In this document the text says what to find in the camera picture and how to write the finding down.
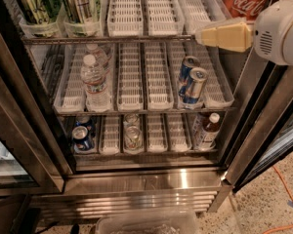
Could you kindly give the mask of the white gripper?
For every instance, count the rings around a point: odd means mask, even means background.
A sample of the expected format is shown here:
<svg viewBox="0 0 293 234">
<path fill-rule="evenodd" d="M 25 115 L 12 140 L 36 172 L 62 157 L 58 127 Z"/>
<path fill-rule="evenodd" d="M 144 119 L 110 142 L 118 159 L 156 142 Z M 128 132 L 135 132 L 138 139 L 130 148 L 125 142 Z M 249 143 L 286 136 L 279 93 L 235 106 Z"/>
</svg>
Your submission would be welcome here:
<svg viewBox="0 0 293 234">
<path fill-rule="evenodd" d="M 210 22 L 195 31 L 195 40 L 239 53 L 253 44 L 261 58 L 293 66 L 293 0 L 275 2 L 258 15 L 255 24 L 246 18 Z"/>
</svg>

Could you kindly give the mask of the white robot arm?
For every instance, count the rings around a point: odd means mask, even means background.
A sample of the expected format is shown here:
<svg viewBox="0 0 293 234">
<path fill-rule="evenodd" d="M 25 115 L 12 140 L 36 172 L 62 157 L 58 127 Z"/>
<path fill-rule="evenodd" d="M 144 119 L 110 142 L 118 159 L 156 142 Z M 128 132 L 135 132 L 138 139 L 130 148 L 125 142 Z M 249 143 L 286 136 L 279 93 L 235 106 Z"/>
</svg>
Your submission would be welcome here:
<svg viewBox="0 0 293 234">
<path fill-rule="evenodd" d="M 278 65 L 293 66 L 293 0 L 278 0 L 254 22 L 246 18 L 210 22 L 195 31 L 198 44 L 234 52 L 253 48 Z"/>
</svg>

